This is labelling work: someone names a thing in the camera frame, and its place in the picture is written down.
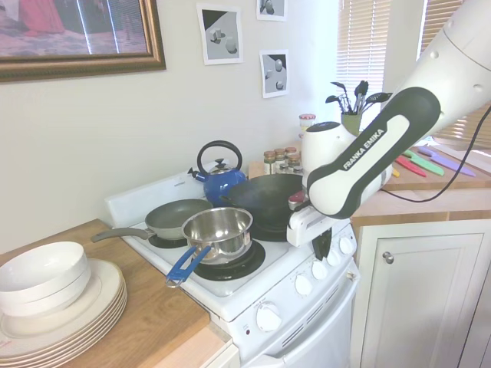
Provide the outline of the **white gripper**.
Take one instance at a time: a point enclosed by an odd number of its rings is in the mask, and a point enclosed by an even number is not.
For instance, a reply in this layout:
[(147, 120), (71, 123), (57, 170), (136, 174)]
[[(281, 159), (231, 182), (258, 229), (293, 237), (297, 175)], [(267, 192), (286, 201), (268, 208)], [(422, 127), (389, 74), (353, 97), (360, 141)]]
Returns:
[(293, 246), (304, 246), (312, 241), (315, 257), (322, 261), (331, 248), (332, 226), (332, 218), (316, 209), (302, 209), (294, 212), (289, 219), (287, 242)]

